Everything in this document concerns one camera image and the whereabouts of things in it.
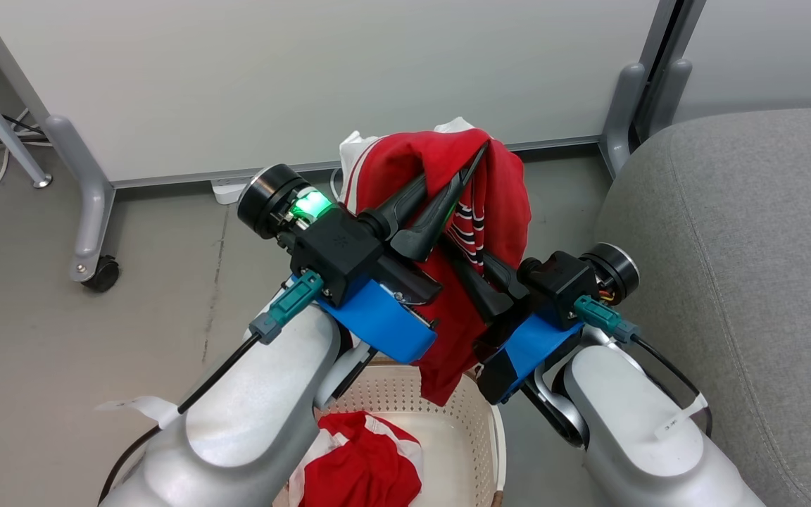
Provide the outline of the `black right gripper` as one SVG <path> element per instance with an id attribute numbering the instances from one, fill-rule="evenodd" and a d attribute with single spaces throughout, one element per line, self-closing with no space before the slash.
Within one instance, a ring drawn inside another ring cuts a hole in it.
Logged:
<path id="1" fill-rule="evenodd" d="M 557 330 L 567 331 L 582 321 L 576 305 L 580 299 L 588 306 L 596 302 L 615 307 L 640 285 L 636 263 L 609 243 L 597 243 L 578 257 L 554 251 L 545 262 L 527 258 L 518 276 L 507 263 L 484 253 L 486 279 L 454 241 L 441 238 L 440 250 L 484 322 L 493 322 L 513 307 L 513 299 L 521 301 L 531 292 L 534 314 Z"/>

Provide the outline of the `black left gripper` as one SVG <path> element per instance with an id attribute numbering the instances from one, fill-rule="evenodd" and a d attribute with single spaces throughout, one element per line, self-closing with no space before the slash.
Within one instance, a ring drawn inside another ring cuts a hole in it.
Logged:
<path id="1" fill-rule="evenodd" d="M 383 253 L 379 239 L 391 239 L 392 249 L 413 262 L 430 257 L 487 147 L 486 142 L 482 144 L 405 230 L 401 229 L 426 199 L 424 173 L 376 208 L 365 208 L 358 222 L 295 170 L 277 164 L 252 177 L 239 196 L 236 215 L 259 237 L 275 240 L 291 256 L 291 273 L 320 276 L 322 298 L 341 308 L 369 282 L 370 271 Z"/>

